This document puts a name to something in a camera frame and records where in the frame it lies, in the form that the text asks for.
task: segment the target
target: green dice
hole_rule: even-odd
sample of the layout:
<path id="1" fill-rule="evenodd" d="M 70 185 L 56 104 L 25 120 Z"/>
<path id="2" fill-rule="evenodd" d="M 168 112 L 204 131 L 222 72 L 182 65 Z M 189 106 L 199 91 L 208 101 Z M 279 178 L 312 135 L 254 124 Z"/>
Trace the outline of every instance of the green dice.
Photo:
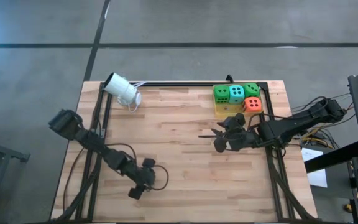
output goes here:
<path id="1" fill-rule="evenodd" d="M 244 87 L 246 98 L 251 96 L 259 97 L 259 86 L 256 83 L 245 83 L 242 87 Z"/>
<path id="2" fill-rule="evenodd" d="M 227 103 L 230 98 L 229 87 L 227 85 L 214 86 L 215 103 Z"/>

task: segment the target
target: wooden table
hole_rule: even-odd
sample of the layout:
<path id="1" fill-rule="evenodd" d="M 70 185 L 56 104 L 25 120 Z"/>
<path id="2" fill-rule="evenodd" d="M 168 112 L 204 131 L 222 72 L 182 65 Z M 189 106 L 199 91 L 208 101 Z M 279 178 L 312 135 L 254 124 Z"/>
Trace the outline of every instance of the wooden table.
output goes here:
<path id="1" fill-rule="evenodd" d="M 84 82 L 81 91 L 77 112 L 85 127 L 90 126 L 99 84 Z M 268 81 L 268 86 L 274 114 L 290 116 L 284 82 Z M 219 120 L 214 117 L 211 87 L 142 87 L 140 91 L 143 101 L 134 114 L 113 101 L 106 144 L 130 144 L 139 163 L 145 157 L 155 159 L 168 169 L 170 181 L 166 189 L 145 192 L 140 200 L 134 200 L 127 196 L 134 183 L 103 163 L 95 222 L 277 221 L 265 149 L 218 153 L 212 145 L 213 139 L 197 137 L 211 134 L 211 128 L 221 129 L 216 125 Z M 115 148 L 131 153 L 125 147 Z M 63 189 L 80 150 L 77 142 L 69 143 L 52 218 L 62 214 Z M 80 188 L 85 154 L 81 155 L 70 180 L 66 207 Z M 292 192 L 316 217 L 299 147 L 287 147 L 284 160 Z M 162 186 L 166 175 L 159 168 L 155 171 L 155 186 Z M 281 198 L 286 210 L 283 194 Z"/>

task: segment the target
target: foam dice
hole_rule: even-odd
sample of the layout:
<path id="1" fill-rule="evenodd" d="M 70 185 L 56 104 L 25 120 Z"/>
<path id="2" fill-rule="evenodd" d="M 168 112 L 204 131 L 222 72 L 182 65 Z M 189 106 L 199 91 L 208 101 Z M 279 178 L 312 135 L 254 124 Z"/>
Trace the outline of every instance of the foam dice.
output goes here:
<path id="1" fill-rule="evenodd" d="M 230 98 L 229 87 L 227 85 L 214 86 L 215 103 L 227 103 Z"/>
<path id="2" fill-rule="evenodd" d="M 230 99 L 229 103 L 231 104 L 241 104 L 244 100 L 244 89 L 240 85 L 231 85 L 229 86 Z"/>
<path id="3" fill-rule="evenodd" d="M 259 86 L 256 83 L 246 83 L 243 87 L 246 98 L 251 96 L 259 97 Z"/>
<path id="4" fill-rule="evenodd" d="M 260 112 L 262 111 L 262 103 L 258 97 L 248 97 L 242 103 L 242 109 L 244 109 L 245 112 Z"/>

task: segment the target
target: concrete floor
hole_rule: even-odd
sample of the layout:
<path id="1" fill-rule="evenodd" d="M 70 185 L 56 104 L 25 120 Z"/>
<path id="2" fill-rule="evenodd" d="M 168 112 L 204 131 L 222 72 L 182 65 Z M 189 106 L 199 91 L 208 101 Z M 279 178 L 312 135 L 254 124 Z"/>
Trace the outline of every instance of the concrete floor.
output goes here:
<path id="1" fill-rule="evenodd" d="M 93 43 L 105 0 L 0 1 L 0 43 Z M 358 0 L 111 0 L 102 43 L 358 43 Z M 67 141 L 48 129 L 75 109 L 91 48 L 0 48 L 0 144 L 31 153 L 12 161 L 0 223 L 47 220 Z M 284 80 L 292 106 L 347 93 L 358 48 L 99 49 L 90 80 Z M 347 106 L 350 99 L 341 101 Z M 356 120 L 331 128 L 344 146 Z M 338 198 L 315 198 L 319 216 L 348 221 Z"/>

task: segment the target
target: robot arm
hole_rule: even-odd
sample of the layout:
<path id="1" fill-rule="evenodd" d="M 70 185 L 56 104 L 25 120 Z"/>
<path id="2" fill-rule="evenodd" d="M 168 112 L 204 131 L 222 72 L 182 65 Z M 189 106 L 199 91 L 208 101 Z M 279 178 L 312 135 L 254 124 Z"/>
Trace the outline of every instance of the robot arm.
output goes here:
<path id="1" fill-rule="evenodd" d="M 67 140 L 78 141 L 85 149 L 100 154 L 108 166 L 121 175 L 128 176 L 136 183 L 136 188 L 129 191 L 131 198 L 140 199 L 144 190 L 151 190 L 154 186 L 155 172 L 153 159 L 145 159 L 142 167 L 138 167 L 136 160 L 123 151 L 108 148 L 99 136 L 84 128 L 82 118 L 72 110 L 61 110 L 49 122 L 50 129 Z"/>
<path id="2" fill-rule="evenodd" d="M 263 121 L 249 126 L 248 129 L 243 127 L 246 123 L 244 115 L 238 113 L 234 117 L 226 118 L 223 122 L 218 122 L 225 132 L 212 129 L 215 136 L 199 137 L 216 138 L 214 146 L 218 152 L 228 150 L 226 149 L 227 142 L 232 151 L 239 151 L 245 147 L 282 148 L 291 141 L 294 135 L 319 123 L 336 123 L 342 120 L 345 114 L 346 110 L 342 109 L 336 100 L 325 98 L 293 116 L 278 121 Z"/>

